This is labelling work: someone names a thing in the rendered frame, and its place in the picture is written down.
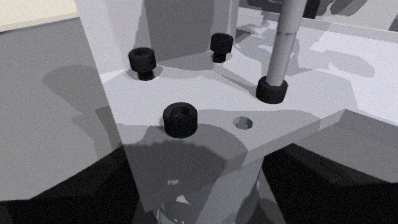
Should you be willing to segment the grey l-shaped bracket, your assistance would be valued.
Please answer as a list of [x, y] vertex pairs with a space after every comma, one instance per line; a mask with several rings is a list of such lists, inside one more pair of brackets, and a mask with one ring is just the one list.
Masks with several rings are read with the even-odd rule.
[[[284, 101], [256, 97], [269, 65], [235, 46], [239, 0], [74, 0], [144, 208], [148, 212], [339, 122], [345, 107], [285, 74]], [[233, 37], [214, 63], [211, 36]], [[128, 54], [155, 53], [142, 81]], [[197, 110], [187, 138], [165, 132], [177, 102]], [[245, 123], [249, 129], [238, 129]]]

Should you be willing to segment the blue electric screwdriver barrel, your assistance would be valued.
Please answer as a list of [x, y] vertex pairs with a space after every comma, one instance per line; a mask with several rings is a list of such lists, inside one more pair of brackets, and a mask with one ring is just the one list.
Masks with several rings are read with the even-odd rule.
[[283, 83], [306, 3], [307, 0], [283, 0], [282, 2], [265, 81], [270, 86], [279, 87]]

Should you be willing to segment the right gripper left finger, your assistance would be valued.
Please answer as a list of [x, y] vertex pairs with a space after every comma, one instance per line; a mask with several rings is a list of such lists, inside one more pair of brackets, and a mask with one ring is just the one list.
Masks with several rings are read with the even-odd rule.
[[132, 224], [139, 197], [122, 145], [33, 198], [0, 201], [0, 224]]

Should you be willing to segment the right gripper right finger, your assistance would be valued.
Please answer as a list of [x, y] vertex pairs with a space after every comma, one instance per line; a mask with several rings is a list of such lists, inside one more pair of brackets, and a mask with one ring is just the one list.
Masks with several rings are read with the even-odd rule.
[[266, 155], [262, 170], [286, 224], [398, 224], [398, 182], [294, 143]]

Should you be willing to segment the shiny grey metal cylinder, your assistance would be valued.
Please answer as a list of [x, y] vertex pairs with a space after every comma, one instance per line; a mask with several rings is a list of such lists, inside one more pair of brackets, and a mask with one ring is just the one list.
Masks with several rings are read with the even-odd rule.
[[151, 210], [154, 217], [159, 224], [247, 224], [258, 203], [264, 157]]

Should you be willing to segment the black socket-head screw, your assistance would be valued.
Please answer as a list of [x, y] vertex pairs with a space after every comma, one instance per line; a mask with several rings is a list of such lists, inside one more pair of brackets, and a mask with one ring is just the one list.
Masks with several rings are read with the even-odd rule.
[[270, 86], [267, 84], [266, 77], [264, 76], [259, 79], [256, 91], [256, 97], [267, 104], [279, 104], [284, 101], [288, 83], [283, 80], [283, 83], [279, 87]]
[[156, 67], [154, 51], [151, 48], [140, 47], [131, 50], [128, 54], [131, 69], [138, 72], [142, 81], [153, 80], [152, 70]]
[[192, 136], [198, 128], [196, 108], [185, 102], [170, 104], [163, 112], [165, 132], [173, 138]]
[[233, 37], [225, 33], [215, 33], [211, 36], [210, 50], [214, 52], [214, 63], [223, 63], [226, 54], [230, 53], [233, 45]]

